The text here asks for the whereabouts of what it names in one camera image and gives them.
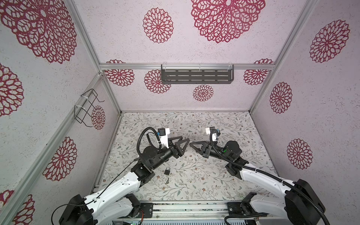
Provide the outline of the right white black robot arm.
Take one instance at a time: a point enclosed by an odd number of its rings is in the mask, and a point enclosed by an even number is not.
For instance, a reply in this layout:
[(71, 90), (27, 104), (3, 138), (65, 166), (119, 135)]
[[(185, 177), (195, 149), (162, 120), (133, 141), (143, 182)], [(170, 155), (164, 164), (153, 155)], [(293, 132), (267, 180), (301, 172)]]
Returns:
[(236, 178), (254, 183), (275, 197), (247, 194), (240, 203), (229, 203), (229, 218), (260, 218), (268, 215), (281, 217), (293, 225), (316, 225), (322, 220), (326, 225), (325, 207), (312, 187), (304, 180), (286, 180), (265, 172), (241, 157), (242, 150), (236, 141), (224, 147), (216, 142), (192, 142), (190, 146), (202, 157), (214, 157), (227, 162), (227, 172)]

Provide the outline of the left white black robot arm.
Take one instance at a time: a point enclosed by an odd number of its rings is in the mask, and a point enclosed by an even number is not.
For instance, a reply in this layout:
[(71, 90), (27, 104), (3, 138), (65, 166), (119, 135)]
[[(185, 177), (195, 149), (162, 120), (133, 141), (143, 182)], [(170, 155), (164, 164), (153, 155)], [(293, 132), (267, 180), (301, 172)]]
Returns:
[(179, 136), (166, 139), (166, 145), (161, 149), (151, 145), (146, 147), (137, 164), (122, 178), (86, 197), (76, 195), (71, 198), (59, 224), (104, 225), (116, 218), (138, 216), (141, 204), (134, 192), (154, 177), (154, 170), (160, 165), (171, 157), (182, 157), (189, 143), (188, 138)]

